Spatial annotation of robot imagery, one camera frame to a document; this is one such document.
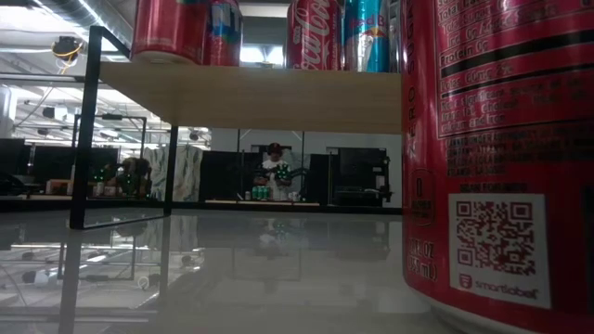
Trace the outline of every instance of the ceiling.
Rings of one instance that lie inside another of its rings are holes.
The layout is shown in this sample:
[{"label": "ceiling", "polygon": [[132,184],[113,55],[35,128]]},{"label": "ceiling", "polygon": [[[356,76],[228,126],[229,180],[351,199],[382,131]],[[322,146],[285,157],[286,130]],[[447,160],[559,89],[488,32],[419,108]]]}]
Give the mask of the ceiling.
[{"label": "ceiling", "polygon": [[[37,0],[15,0],[15,3],[34,3]],[[117,13],[131,27],[134,26],[136,15],[136,0],[108,0]],[[286,12],[288,0],[259,0],[257,3],[240,1],[244,14],[244,45],[257,45],[269,49],[270,45],[284,45],[286,36]],[[50,15],[39,7],[0,6],[0,72],[52,74],[64,71],[65,75],[84,75],[86,59],[81,55],[75,63],[64,70],[64,63],[56,59],[49,47],[59,36],[71,35],[85,39],[88,32],[81,27],[59,18],[56,13]],[[104,57],[103,60],[123,61],[124,58]],[[242,66],[255,66],[242,63]],[[20,81],[6,81],[3,84],[12,89],[19,96],[19,104],[15,120],[14,136],[25,137],[36,145],[70,145],[72,138],[73,116],[60,120],[49,119],[42,115],[44,107],[67,108],[70,113],[80,112],[83,98],[83,86],[77,84],[60,84],[47,87],[42,83],[24,83]],[[162,122],[159,117],[138,106],[134,101],[117,91],[104,87],[98,92],[97,115],[102,113],[117,113],[125,116],[142,116],[148,119],[148,134],[146,142],[149,147],[168,142],[167,130],[169,124]],[[101,136],[101,129],[116,129],[121,135],[110,143],[123,148],[122,153],[134,154],[131,148],[139,146],[141,123],[124,120],[108,122],[96,118],[96,145],[106,142]],[[48,129],[49,135],[39,135],[40,128]],[[210,145],[210,132],[200,128],[198,141],[189,141],[191,129],[180,129],[180,142],[201,148]]]}]

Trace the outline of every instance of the qr code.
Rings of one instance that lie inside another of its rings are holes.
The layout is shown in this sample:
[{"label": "qr code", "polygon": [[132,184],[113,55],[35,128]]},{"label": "qr code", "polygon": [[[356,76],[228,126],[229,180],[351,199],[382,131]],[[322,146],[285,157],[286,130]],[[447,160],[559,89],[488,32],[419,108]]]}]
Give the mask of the qr code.
[{"label": "qr code", "polygon": [[531,202],[456,202],[458,262],[530,276],[535,269]]}]

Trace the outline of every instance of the ceiling pipe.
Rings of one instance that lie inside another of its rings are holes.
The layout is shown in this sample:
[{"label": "ceiling pipe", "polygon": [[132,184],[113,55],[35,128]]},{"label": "ceiling pipe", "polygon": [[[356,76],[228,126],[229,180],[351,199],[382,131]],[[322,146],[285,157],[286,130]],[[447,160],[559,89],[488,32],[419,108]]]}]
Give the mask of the ceiling pipe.
[{"label": "ceiling pipe", "polygon": [[50,14],[89,30],[107,28],[126,46],[132,45],[134,28],[107,0],[31,0]]}]

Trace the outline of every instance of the can label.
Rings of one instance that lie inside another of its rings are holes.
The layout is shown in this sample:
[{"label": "can label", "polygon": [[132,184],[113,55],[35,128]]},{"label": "can label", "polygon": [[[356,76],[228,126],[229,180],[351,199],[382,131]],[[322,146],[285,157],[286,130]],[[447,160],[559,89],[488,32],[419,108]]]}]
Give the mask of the can label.
[{"label": "can label", "polygon": [[336,0],[295,0],[287,18],[288,68],[340,69],[341,9]]},{"label": "can label", "polygon": [[158,51],[203,64],[209,4],[197,0],[139,0],[132,55]]},{"label": "can label", "polygon": [[402,3],[408,285],[518,328],[588,332],[594,2]]},{"label": "can label", "polygon": [[388,0],[349,0],[344,8],[344,67],[349,71],[390,70]]},{"label": "can label", "polygon": [[239,66],[243,17],[238,3],[235,0],[212,1],[211,23],[206,64]]}]

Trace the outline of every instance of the blue and silver can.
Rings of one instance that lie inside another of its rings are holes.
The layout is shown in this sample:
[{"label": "blue and silver can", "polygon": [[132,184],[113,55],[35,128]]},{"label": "blue and silver can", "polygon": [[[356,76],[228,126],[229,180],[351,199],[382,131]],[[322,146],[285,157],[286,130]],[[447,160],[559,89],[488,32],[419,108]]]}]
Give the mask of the blue and silver can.
[{"label": "blue and silver can", "polygon": [[389,0],[347,0],[344,5],[344,69],[390,71]]}]

